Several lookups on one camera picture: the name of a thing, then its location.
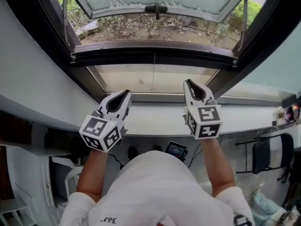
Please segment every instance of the person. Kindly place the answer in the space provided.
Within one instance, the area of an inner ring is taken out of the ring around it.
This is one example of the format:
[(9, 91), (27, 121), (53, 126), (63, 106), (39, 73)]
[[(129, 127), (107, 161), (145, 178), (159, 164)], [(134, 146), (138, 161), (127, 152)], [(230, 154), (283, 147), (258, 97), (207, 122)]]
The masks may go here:
[(176, 157), (150, 151), (125, 165), (103, 197), (108, 155), (92, 150), (60, 226), (254, 226), (218, 141), (201, 140), (212, 196)]
[[(287, 211), (272, 200), (267, 199), (261, 192), (260, 189), (256, 190), (253, 195), (254, 202), (265, 212), (265, 215), (259, 214), (252, 209), (252, 215), (257, 226), (276, 226), (280, 225), (280, 218)], [(287, 220), (283, 224), (285, 226), (301, 226), (300, 213), (293, 208)]]

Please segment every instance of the window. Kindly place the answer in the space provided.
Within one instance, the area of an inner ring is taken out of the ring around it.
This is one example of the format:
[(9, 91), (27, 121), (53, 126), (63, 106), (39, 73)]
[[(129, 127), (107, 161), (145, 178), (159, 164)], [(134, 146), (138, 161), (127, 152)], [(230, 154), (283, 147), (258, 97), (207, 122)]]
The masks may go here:
[(130, 89), (183, 102), (188, 78), (215, 97), (281, 102), (290, 96), (239, 82), (300, 22), (300, 13), (288, 13), (298, 0), (17, 0), (23, 9), (7, 1), (53, 61), (97, 101)]

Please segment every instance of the white cabinet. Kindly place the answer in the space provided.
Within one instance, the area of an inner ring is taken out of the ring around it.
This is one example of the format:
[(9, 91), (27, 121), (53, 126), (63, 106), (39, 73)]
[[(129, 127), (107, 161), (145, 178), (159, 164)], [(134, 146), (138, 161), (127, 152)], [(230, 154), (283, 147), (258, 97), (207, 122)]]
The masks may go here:
[(58, 226), (63, 212), (52, 192), (49, 159), (70, 153), (54, 149), (35, 153), (35, 149), (26, 148), (28, 145), (9, 144), (0, 143), (7, 146), (8, 173), (15, 197), (26, 202), (38, 226)]

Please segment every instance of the black chair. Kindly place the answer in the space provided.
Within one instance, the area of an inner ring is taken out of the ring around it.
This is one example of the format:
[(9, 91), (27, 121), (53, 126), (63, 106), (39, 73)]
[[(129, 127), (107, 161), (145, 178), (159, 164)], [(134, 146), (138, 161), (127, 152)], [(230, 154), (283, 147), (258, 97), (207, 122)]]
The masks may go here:
[[(270, 167), (270, 139), (274, 137), (280, 137), (281, 138), (281, 144), (282, 144), (282, 158), (281, 163), (278, 167), (271, 168)], [(253, 155), (253, 165), (252, 165), (252, 171), (247, 171), (247, 144), (256, 142), (253, 145), (252, 148), (252, 155)], [(246, 141), (241, 143), (236, 143), (236, 145), (242, 145), (245, 144), (245, 151), (246, 151), (246, 170), (245, 171), (238, 171), (236, 173), (254, 173), (258, 174), (261, 171), (270, 171), (270, 170), (276, 170), (280, 168), (286, 168), (286, 171), (282, 175), (281, 178), (278, 178), (279, 180), (282, 180), (284, 177), (285, 179), (282, 181), (283, 183), (286, 182), (288, 174), (291, 169), (291, 162), (293, 159), (293, 137), (288, 133), (283, 133), (280, 135), (276, 135), (273, 137), (263, 137), (258, 138), (253, 141)]]

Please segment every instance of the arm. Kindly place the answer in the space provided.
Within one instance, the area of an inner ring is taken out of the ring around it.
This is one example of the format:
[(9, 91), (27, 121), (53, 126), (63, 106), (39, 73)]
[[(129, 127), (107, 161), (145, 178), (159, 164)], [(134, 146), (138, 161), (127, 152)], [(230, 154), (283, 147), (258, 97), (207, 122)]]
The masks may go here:
[(102, 196), (104, 170), (108, 154), (92, 149), (79, 176), (76, 191), (84, 193), (98, 202)]
[(225, 189), (235, 186), (233, 170), (215, 138), (201, 142), (212, 195), (216, 197)]

